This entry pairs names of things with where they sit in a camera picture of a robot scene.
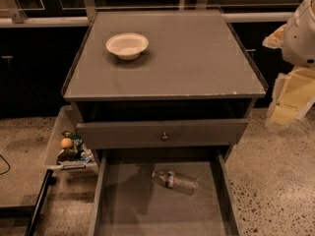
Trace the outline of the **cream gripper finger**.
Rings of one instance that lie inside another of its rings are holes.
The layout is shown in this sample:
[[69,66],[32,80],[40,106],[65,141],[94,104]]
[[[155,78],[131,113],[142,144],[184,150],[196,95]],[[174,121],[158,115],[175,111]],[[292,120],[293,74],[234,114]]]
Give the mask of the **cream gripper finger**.
[[267,113],[270,123],[287,126],[301,120],[315,103],[315,70],[294,66],[287,75],[279,73],[272,98]]
[[263,46],[271,49],[282,49],[284,46],[285,25],[277,28],[263,40]]

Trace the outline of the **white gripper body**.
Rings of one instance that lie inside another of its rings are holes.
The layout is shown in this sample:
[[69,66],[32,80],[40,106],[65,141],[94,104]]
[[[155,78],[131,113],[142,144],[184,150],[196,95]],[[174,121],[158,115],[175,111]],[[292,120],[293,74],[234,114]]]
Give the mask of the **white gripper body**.
[[304,0],[283,31],[283,59],[301,67],[315,67],[315,0]]

